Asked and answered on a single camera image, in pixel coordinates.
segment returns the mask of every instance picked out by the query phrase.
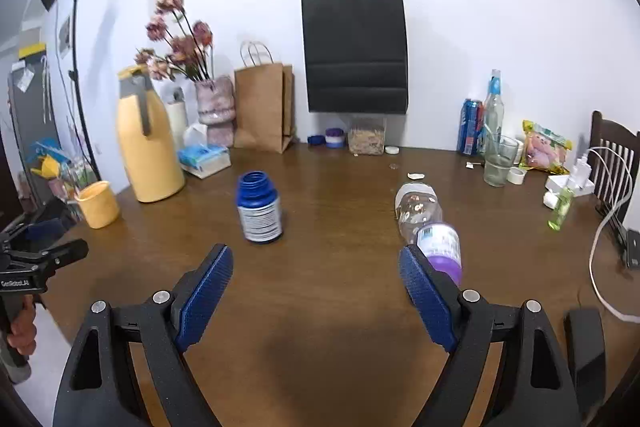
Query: snack bag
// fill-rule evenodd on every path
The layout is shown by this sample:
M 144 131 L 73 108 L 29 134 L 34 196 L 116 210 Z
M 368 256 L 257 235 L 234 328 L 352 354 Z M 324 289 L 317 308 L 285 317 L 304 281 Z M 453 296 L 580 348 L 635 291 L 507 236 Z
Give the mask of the snack bag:
M 522 121 L 525 142 L 520 168 L 539 169 L 551 174 L 569 174 L 564 168 L 566 152 L 572 149 L 571 140 L 529 120 Z

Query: soda can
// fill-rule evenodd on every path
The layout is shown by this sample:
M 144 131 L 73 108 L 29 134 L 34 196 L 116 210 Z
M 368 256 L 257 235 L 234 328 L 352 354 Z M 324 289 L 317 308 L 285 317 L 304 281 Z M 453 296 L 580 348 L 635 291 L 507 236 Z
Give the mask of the soda can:
M 458 152 L 465 156 L 478 154 L 478 137 L 482 131 L 482 102 L 465 100 L 460 111 Z

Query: flower vase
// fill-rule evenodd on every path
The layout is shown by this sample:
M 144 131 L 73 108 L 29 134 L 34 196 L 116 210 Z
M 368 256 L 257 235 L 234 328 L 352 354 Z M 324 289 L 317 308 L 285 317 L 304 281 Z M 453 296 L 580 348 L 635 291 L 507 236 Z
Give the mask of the flower vase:
M 198 120 L 207 126 L 207 142 L 210 145 L 231 147 L 234 142 L 233 121 L 236 118 L 231 78 L 222 75 L 196 82 L 195 85 Z

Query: paper bag handle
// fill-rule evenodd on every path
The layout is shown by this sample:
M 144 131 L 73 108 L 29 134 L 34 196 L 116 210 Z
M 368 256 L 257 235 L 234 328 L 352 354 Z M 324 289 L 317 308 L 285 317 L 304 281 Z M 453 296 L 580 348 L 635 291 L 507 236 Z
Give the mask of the paper bag handle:
M 242 63 L 244 64 L 245 68 L 248 67 L 246 61 L 244 60 L 244 55 L 242 54 L 242 50 L 244 49 L 245 46 L 246 46 L 246 50 L 247 50 L 247 52 L 249 54 L 249 58 L 251 59 L 251 61 L 254 64 L 254 66 L 261 66 L 262 65 L 262 60 L 260 60 L 260 51 L 258 50 L 258 46 L 262 46 L 267 51 L 267 54 L 269 55 L 269 58 L 271 59 L 271 64 L 273 64 L 273 57 L 271 56 L 271 52 L 269 51 L 268 47 L 265 46 L 262 42 L 260 42 L 260 41 L 243 41 L 242 44 L 240 44 L 240 58 L 242 58 Z M 254 47 L 255 55 L 258 57 L 258 64 L 255 63 L 254 56 L 251 54 L 251 46 Z

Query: human hand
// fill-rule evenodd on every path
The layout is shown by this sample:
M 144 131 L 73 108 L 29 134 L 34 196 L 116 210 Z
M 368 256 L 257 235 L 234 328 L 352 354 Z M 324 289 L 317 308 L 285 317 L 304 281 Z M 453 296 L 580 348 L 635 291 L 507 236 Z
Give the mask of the human hand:
M 9 345 L 24 356 L 32 355 L 36 350 L 36 326 L 33 324 L 35 317 L 33 295 L 25 295 L 20 313 L 11 323 L 11 333 L 6 336 Z

